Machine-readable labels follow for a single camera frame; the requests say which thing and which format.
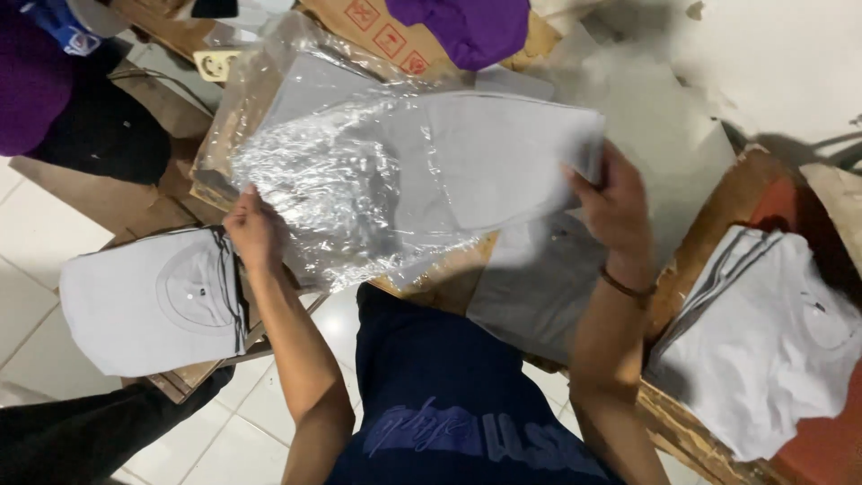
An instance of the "purple fabric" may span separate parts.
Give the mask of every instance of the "purple fabric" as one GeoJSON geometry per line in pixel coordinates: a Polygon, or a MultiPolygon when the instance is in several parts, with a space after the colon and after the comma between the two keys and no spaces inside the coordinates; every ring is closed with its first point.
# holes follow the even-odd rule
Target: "purple fabric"
{"type": "Polygon", "coordinates": [[[72,93],[72,59],[57,41],[0,0],[0,155],[25,154],[45,138],[72,93]]]}
{"type": "Polygon", "coordinates": [[[460,69],[506,59],[527,40],[529,0],[386,0],[404,25],[424,23],[460,69]]]}

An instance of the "black cloth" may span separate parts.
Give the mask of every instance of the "black cloth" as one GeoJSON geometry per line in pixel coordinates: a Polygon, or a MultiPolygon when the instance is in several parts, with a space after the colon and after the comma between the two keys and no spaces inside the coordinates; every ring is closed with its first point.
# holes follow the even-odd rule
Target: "black cloth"
{"type": "Polygon", "coordinates": [[[622,485],[553,415],[517,349],[367,283],[356,299],[365,415],[327,483],[622,485]]]}
{"type": "Polygon", "coordinates": [[[0,483],[101,483],[210,402],[234,376],[213,373],[183,404],[156,387],[0,409],[0,483]]]}
{"type": "Polygon", "coordinates": [[[52,165],[135,184],[156,184],[171,159],[171,138],[123,89],[91,69],[76,70],[66,108],[26,154],[52,165]]]}

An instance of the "purple shirt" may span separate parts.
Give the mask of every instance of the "purple shirt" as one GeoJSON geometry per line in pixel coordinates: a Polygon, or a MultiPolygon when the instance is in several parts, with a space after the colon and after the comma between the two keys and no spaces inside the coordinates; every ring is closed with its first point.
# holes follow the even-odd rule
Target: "purple shirt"
{"type": "Polygon", "coordinates": [[[25,154],[69,102],[73,66],[57,41],[0,0],[0,155],[25,154]]]}

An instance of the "navy blue t-shirt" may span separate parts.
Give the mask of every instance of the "navy blue t-shirt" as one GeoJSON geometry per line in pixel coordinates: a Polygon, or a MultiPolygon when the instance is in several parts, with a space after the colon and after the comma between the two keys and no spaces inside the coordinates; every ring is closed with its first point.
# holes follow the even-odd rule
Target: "navy blue t-shirt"
{"type": "Polygon", "coordinates": [[[357,301],[365,417],[327,483],[622,484],[559,423],[515,348],[371,285],[357,301]]]}

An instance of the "hand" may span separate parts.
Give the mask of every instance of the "hand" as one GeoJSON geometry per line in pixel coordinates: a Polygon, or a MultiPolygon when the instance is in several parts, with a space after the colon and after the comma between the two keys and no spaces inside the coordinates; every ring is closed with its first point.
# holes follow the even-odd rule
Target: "hand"
{"type": "Polygon", "coordinates": [[[249,271],[281,265],[278,218],[275,210],[260,198],[257,187],[249,184],[222,221],[249,271]]]}
{"type": "Polygon", "coordinates": [[[653,232],[640,173],[607,140],[602,164],[607,179],[601,191],[566,168],[569,186],[581,199],[587,229],[610,250],[607,266],[610,275],[633,289],[649,287],[654,271],[653,232]]]}

